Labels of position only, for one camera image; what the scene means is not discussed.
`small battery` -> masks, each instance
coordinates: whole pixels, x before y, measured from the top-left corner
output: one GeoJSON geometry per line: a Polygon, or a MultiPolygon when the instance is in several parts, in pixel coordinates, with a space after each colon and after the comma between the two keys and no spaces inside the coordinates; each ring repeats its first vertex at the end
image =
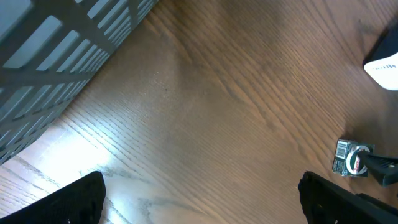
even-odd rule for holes
{"type": "Polygon", "coordinates": [[[337,141],[333,172],[342,176],[367,177],[368,168],[357,156],[360,151],[373,153],[374,145],[356,141],[337,141]]]}

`wood grain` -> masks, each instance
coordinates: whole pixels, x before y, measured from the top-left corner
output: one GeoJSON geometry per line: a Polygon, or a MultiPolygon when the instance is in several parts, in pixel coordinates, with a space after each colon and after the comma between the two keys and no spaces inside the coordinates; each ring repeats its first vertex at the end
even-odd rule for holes
{"type": "Polygon", "coordinates": [[[102,223],[306,223],[340,136],[398,156],[398,95],[361,63],[398,2],[161,0],[44,135],[0,167],[0,217],[94,170],[102,223]]]}

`black object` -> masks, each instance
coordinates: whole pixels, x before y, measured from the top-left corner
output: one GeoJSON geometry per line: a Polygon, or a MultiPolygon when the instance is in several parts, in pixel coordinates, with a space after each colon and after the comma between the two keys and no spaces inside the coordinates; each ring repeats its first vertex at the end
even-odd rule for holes
{"type": "Polygon", "coordinates": [[[157,1],[0,1],[0,165],[41,136],[157,1]]]}
{"type": "Polygon", "coordinates": [[[100,172],[92,172],[16,213],[1,224],[97,224],[105,199],[100,172]]]}
{"type": "Polygon", "coordinates": [[[366,194],[352,194],[330,181],[306,172],[298,185],[308,224],[393,224],[398,210],[366,194]]]}
{"type": "Polygon", "coordinates": [[[365,56],[362,66],[375,60],[384,59],[398,53],[398,23],[392,21],[381,33],[373,48],[365,56]]]}
{"type": "Polygon", "coordinates": [[[398,182],[398,158],[379,156],[361,151],[358,157],[382,186],[398,182]]]}

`white label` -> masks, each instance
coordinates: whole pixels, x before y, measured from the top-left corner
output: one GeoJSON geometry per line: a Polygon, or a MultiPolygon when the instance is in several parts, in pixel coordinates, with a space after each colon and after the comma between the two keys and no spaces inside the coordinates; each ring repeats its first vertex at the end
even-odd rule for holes
{"type": "Polygon", "coordinates": [[[398,53],[369,62],[363,68],[383,88],[398,90],[398,53]]]}

